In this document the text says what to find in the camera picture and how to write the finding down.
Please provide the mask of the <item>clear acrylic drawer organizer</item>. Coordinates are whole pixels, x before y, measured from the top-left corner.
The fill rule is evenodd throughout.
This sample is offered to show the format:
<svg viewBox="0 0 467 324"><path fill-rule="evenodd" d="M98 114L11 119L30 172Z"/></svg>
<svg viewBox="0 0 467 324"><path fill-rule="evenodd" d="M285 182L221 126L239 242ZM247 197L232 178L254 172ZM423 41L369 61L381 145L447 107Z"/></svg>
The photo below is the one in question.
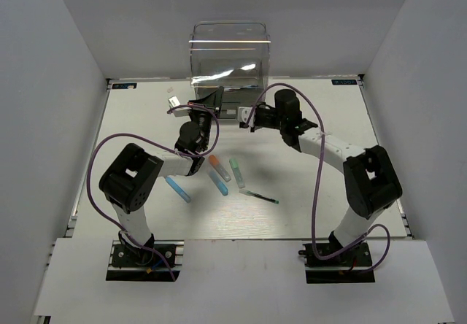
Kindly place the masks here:
<svg viewBox="0 0 467 324"><path fill-rule="evenodd" d="M202 21L190 35L190 85L224 88L256 86L254 92L223 94L227 109L252 106L269 82L270 36L266 24L254 21Z"/></svg>

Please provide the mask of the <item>green highlighter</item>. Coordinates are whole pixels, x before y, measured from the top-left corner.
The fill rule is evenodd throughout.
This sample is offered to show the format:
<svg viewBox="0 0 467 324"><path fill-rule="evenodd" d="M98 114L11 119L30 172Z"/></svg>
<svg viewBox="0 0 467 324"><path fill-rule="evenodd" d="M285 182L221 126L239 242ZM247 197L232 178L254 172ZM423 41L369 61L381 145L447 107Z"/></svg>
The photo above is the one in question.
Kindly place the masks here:
<svg viewBox="0 0 467 324"><path fill-rule="evenodd" d="M243 179L242 173L240 171L239 164L238 164L237 160L235 158L230 158L229 163L230 163L230 166L231 166L231 169L232 169L233 175L235 177L236 184L237 184L238 188L239 189L245 188L244 179Z"/></svg>

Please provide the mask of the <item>green gel pen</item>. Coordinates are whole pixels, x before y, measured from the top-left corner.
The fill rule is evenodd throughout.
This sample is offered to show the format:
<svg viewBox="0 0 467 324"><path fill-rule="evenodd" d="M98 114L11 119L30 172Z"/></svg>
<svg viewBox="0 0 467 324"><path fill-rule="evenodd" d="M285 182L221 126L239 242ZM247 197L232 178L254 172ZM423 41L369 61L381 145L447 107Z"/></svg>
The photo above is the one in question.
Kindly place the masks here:
<svg viewBox="0 0 467 324"><path fill-rule="evenodd" d="M275 198L270 198L270 197L261 195L259 193L252 192L252 191L244 189L244 188L240 188L239 192L241 194L245 195L245 196L251 196L253 198L258 198L260 200L267 201L267 202L270 202L270 203L273 203L273 204L278 204L279 203L279 201L277 199L275 199Z"/></svg>

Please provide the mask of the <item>blue gel pen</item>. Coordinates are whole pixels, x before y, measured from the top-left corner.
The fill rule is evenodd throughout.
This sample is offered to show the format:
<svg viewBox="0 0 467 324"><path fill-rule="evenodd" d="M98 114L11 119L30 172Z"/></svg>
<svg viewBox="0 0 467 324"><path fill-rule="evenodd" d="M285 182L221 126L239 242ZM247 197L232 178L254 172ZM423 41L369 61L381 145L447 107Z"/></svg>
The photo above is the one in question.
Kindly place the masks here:
<svg viewBox="0 0 467 324"><path fill-rule="evenodd" d="M224 88L224 91L226 93L238 93L238 92L245 93L245 92L254 92L257 89L258 88L256 86L247 85L247 86Z"/></svg>

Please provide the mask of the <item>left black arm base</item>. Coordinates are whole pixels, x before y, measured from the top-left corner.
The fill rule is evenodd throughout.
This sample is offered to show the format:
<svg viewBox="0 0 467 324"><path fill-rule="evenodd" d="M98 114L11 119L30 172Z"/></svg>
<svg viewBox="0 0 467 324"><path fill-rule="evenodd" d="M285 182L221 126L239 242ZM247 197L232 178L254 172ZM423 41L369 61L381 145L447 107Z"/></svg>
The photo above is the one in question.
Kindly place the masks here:
<svg viewBox="0 0 467 324"><path fill-rule="evenodd" d="M179 241L154 241L153 251L140 250L121 236L112 242L107 266L108 282L173 282L182 270L185 243Z"/></svg>

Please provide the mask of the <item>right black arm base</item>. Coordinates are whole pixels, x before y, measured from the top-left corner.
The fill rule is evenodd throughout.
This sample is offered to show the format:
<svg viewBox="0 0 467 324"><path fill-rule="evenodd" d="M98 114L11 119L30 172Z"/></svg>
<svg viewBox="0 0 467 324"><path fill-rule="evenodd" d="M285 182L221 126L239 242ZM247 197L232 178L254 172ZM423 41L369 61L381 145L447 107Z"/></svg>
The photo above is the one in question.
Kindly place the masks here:
<svg viewBox="0 0 467 324"><path fill-rule="evenodd" d="M366 242L329 260L318 259L312 244L303 244L298 251L303 258L307 284L364 284L375 283L369 246Z"/></svg>

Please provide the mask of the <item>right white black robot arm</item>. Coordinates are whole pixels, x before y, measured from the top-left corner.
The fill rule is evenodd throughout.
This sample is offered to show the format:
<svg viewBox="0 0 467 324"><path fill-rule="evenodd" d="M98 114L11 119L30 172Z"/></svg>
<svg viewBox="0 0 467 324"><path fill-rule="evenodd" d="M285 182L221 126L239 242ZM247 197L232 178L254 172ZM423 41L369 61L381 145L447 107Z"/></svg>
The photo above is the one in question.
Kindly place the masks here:
<svg viewBox="0 0 467 324"><path fill-rule="evenodd" d="M300 101L306 96L301 91L286 84L281 87L274 94L274 106L256 101L239 110L238 121L251 131L275 129L288 147L318 159L312 200L313 234L323 166L342 173L349 207L328 238L327 253L319 253L316 242L312 242L312 252L320 261L332 259L347 264L356 255L355 247L376 228L377 218L402 196L401 183L385 148L364 148L335 137L325 130L321 117L315 122L304 117Z"/></svg>

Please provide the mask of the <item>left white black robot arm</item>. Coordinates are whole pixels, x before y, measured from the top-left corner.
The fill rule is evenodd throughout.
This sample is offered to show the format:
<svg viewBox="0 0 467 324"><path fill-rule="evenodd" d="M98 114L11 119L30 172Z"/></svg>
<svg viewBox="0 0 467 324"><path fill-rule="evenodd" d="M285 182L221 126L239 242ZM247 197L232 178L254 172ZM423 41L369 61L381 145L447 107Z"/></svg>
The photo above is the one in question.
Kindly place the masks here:
<svg viewBox="0 0 467 324"><path fill-rule="evenodd" d="M209 137L222 108L224 87L187 105L173 106L170 113L188 116L173 149L151 155L137 144L127 144L99 180L99 190L117 213L119 238L139 265L154 256L154 236L147 225L144 205L159 177L193 176L212 150Z"/></svg>

